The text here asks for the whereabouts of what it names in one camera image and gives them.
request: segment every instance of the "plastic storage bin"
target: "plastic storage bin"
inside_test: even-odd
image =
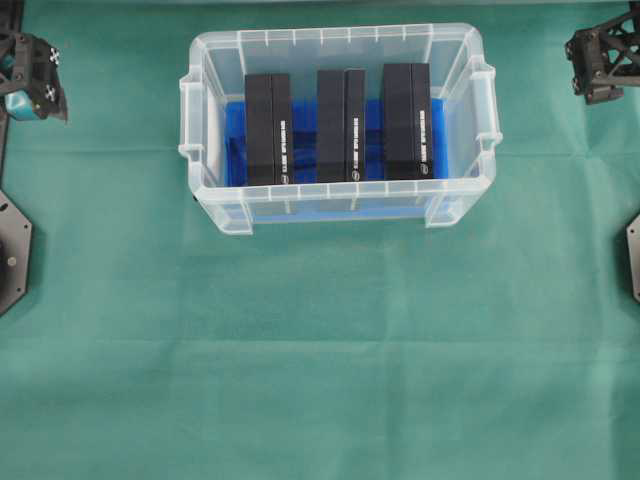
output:
[[[246,73],[291,76],[294,102],[313,101],[316,72],[364,68],[367,97],[379,98],[385,63],[429,62],[431,95],[441,99],[447,178],[262,187],[228,186],[227,106],[244,100]],[[189,187],[218,228],[251,234],[258,223],[423,217],[457,223],[489,188],[502,140],[495,69],[466,24],[212,32],[199,35],[180,80],[180,153]]]

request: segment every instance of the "black box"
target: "black box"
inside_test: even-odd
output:
[[[249,186],[275,183],[271,75],[245,75],[247,181]]]
[[[386,64],[383,67],[382,103],[384,120],[385,178],[418,178],[414,161],[413,83],[411,64]]]
[[[418,178],[433,178],[433,134],[431,132],[431,82],[429,64],[411,65],[413,92],[413,155]]]
[[[343,182],[345,179],[345,74],[343,70],[320,70],[317,79],[317,182]]]
[[[347,70],[346,77],[346,181],[366,180],[365,71]]]
[[[273,157],[275,183],[294,183],[293,177],[293,119],[289,75],[271,75],[273,93]]]

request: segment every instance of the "blue insert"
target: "blue insert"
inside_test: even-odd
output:
[[[244,102],[231,102],[227,104],[226,110],[225,146],[228,162],[226,185],[242,187],[247,184]],[[315,101],[293,102],[293,150],[296,183],[316,182],[316,110]],[[440,99],[432,99],[431,112],[435,177],[448,178],[444,102]],[[367,180],[384,180],[380,102],[368,100],[365,115]]]

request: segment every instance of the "green cloth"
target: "green cloth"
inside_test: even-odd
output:
[[[585,107],[563,51],[625,9],[27,2],[70,121],[10,127],[35,237],[0,478],[638,479],[640,97]],[[217,231],[177,152],[196,35],[445,21],[482,32],[504,132],[459,225]]]

